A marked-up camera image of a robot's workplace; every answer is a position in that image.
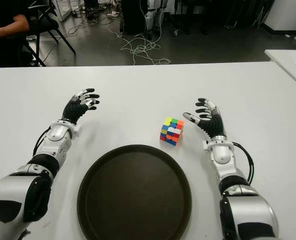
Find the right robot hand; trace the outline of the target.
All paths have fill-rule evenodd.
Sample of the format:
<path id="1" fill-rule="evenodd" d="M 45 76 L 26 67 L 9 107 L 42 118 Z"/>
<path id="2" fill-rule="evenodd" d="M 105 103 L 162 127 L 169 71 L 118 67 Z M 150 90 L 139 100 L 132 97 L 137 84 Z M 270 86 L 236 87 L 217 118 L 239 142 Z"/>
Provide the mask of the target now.
<path id="1" fill-rule="evenodd" d="M 217 136 L 226 137 L 226 132 L 219 108 L 207 98 L 199 98 L 195 104 L 198 109 L 195 116 L 184 112 L 183 117 L 201 128 L 211 139 Z"/>

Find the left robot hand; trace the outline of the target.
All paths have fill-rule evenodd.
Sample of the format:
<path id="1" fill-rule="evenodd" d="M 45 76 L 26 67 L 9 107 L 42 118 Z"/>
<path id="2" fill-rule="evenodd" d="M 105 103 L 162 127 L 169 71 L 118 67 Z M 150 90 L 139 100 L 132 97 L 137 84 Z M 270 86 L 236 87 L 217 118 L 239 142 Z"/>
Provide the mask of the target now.
<path id="1" fill-rule="evenodd" d="M 100 96 L 94 92 L 94 88 L 86 88 L 74 94 L 66 104 L 61 119 L 76 124 L 87 111 L 96 110 Z"/>

